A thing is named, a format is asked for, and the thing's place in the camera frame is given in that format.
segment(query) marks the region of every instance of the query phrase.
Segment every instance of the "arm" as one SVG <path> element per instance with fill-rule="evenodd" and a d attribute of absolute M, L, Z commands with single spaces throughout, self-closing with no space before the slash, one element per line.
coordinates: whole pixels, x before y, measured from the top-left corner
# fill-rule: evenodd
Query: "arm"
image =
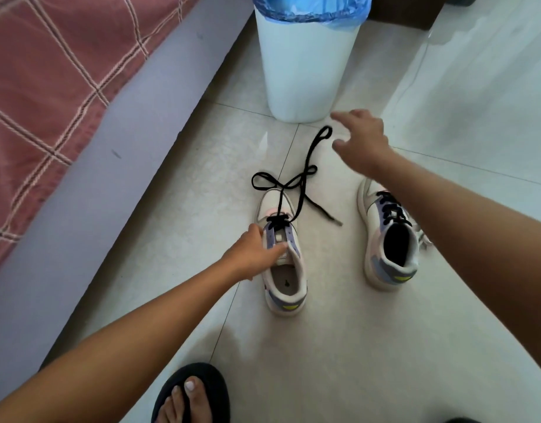
<path fill-rule="evenodd" d="M 398 155 L 367 110 L 331 117 L 351 132 L 348 142 L 333 143 L 339 156 L 392 192 L 541 367 L 541 222 Z"/>
<path fill-rule="evenodd" d="M 266 270 L 284 246 L 263 249 L 255 224 L 215 264 L 91 335 L 0 403 L 0 422 L 115 422 L 235 283 Z"/>

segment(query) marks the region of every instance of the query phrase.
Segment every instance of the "black sandal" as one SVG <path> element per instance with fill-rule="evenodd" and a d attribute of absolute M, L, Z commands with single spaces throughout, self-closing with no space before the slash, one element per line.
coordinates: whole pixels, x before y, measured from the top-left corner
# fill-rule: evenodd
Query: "black sandal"
<path fill-rule="evenodd" d="M 229 394 L 224 377 L 213 365 L 197 362 L 189 364 L 176 371 L 163 385 L 161 392 L 155 401 L 151 423 L 155 423 L 159 410 L 165 400 L 171 396 L 175 386 L 180 386 L 182 396 L 184 397 L 184 416 L 182 423 L 190 423 L 190 400 L 184 391 L 184 382 L 188 377 L 198 377 L 204 383 L 205 394 L 208 397 L 210 409 L 212 410 L 213 423 L 229 423 L 231 420 L 231 411 L 229 405 Z"/>

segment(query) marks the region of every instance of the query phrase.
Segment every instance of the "trash can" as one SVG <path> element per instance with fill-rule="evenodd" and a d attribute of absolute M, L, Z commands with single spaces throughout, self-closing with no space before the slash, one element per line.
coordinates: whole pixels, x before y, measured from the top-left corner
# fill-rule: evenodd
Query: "trash can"
<path fill-rule="evenodd" d="M 372 0 L 253 0 L 273 116 L 309 123 L 330 113 Z"/>

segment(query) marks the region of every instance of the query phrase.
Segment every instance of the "white bed frame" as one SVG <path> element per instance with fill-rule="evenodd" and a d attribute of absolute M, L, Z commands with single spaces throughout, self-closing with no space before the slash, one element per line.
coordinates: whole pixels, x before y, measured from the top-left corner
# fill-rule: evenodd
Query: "white bed frame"
<path fill-rule="evenodd" d="M 0 267 L 0 400 L 38 371 L 252 11 L 198 1 Z"/>

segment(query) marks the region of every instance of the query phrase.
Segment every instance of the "blue trash bag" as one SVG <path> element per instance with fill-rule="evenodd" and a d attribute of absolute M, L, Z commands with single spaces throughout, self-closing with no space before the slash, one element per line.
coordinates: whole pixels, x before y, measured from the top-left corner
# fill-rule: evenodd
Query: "blue trash bag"
<path fill-rule="evenodd" d="M 269 20 L 353 28 L 366 20 L 372 0 L 253 0 L 253 3 Z"/>

